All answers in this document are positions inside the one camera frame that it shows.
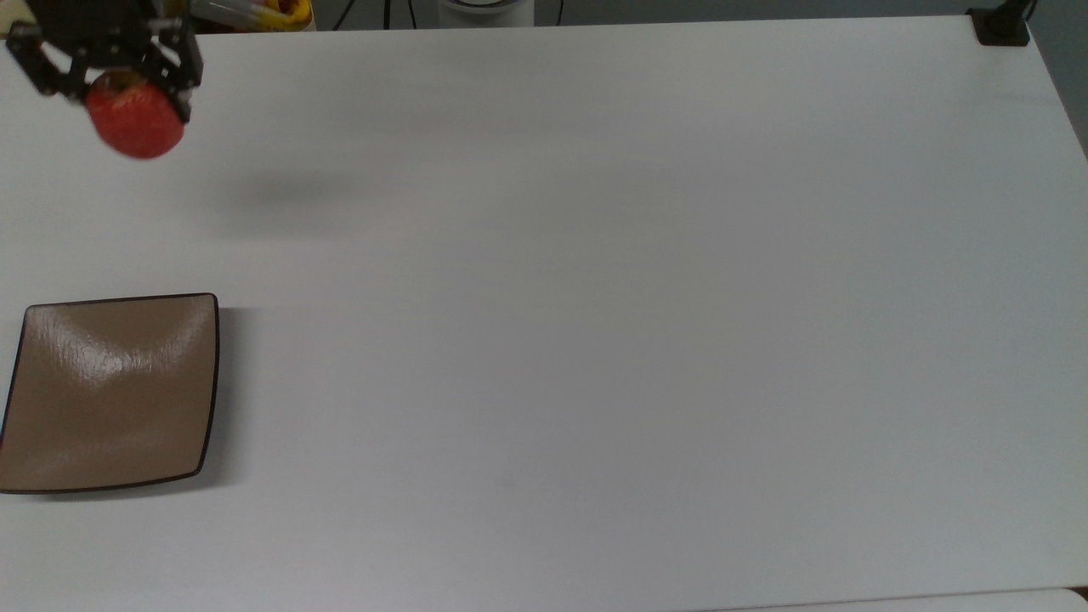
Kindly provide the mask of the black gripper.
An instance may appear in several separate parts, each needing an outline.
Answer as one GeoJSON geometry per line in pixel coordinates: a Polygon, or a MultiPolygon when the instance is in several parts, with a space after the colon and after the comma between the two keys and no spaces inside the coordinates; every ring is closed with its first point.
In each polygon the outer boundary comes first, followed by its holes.
{"type": "Polygon", "coordinates": [[[190,17],[159,17],[152,1],[27,1],[34,24],[12,24],[5,46],[44,97],[84,101],[89,68],[144,73],[166,94],[180,123],[191,119],[191,94],[201,86],[203,58],[190,17]],[[70,59],[62,70],[52,46],[70,59]]]}

